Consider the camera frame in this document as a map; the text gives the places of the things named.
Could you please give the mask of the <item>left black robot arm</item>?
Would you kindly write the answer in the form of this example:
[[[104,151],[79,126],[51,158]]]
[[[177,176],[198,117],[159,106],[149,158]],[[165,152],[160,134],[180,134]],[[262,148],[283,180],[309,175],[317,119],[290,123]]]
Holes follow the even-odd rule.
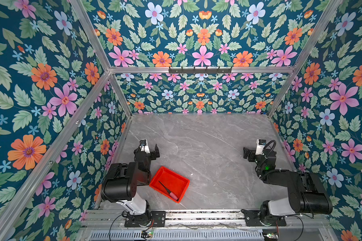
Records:
[[[143,140],[133,154],[133,162],[114,163],[110,166],[100,194],[102,200],[123,206],[125,210],[122,211],[122,216],[127,222],[146,227],[153,222],[150,205],[138,194],[137,189],[150,184],[151,162],[160,157],[160,152],[157,145],[151,151]]]

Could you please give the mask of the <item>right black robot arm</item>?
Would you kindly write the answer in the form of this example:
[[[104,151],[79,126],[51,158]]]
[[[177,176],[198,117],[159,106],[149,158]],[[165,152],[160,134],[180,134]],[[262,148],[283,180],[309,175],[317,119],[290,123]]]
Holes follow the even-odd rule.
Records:
[[[243,148],[243,158],[256,164],[255,172],[263,183],[287,188],[287,197],[264,201],[258,211],[242,210],[248,226],[285,226],[285,217],[306,214],[331,214],[333,207],[319,177],[314,173],[299,173],[276,169],[276,152],[261,152]]]

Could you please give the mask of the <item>pink handled screwdriver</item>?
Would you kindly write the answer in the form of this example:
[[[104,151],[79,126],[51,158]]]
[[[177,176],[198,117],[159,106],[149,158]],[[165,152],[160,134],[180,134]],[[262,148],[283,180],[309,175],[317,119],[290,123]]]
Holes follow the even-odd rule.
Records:
[[[167,191],[168,195],[175,201],[178,201],[179,198],[172,192],[170,191],[167,187],[164,186],[164,184],[162,182],[159,182],[161,184],[161,186]]]

